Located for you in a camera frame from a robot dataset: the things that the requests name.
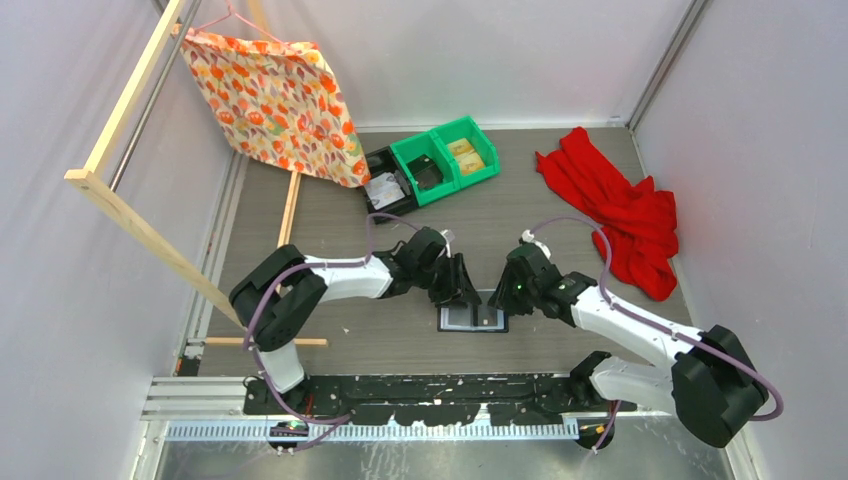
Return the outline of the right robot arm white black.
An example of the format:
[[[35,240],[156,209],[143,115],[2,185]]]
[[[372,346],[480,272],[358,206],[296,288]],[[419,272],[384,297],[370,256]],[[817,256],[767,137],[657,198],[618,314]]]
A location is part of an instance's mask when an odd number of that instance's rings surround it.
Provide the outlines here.
[[[675,415],[695,438],[722,448],[773,396],[731,330],[681,325],[584,274],[563,274],[540,244],[522,242],[507,254],[490,303],[510,316],[539,311],[644,359],[634,364],[599,352],[575,367],[571,397],[584,410],[607,400],[634,403]]]

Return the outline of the dark item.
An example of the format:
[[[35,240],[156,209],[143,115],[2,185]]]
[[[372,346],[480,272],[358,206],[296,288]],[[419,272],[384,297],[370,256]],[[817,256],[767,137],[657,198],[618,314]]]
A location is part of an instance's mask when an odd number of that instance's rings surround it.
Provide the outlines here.
[[[407,164],[411,182],[419,191],[426,191],[439,186],[444,175],[436,162],[427,155],[420,155]]]

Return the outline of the black leather card holder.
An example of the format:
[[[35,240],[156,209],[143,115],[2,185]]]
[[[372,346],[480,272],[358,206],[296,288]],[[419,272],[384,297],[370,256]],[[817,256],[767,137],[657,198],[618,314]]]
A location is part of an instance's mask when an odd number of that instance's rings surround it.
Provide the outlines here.
[[[480,305],[454,302],[438,310],[439,332],[459,333],[508,333],[508,316],[488,304],[493,289],[478,290]]]

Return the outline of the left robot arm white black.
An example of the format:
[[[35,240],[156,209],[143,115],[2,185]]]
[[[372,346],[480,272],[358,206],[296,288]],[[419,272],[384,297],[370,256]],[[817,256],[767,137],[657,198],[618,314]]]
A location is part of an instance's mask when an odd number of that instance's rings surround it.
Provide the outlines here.
[[[462,254],[451,250],[443,233],[422,227],[409,240],[360,258],[323,259],[284,245],[231,290],[229,303],[271,383],[268,400],[293,414],[307,398],[295,339],[316,307],[347,298],[392,298],[412,288],[426,291],[437,307],[482,302]]]

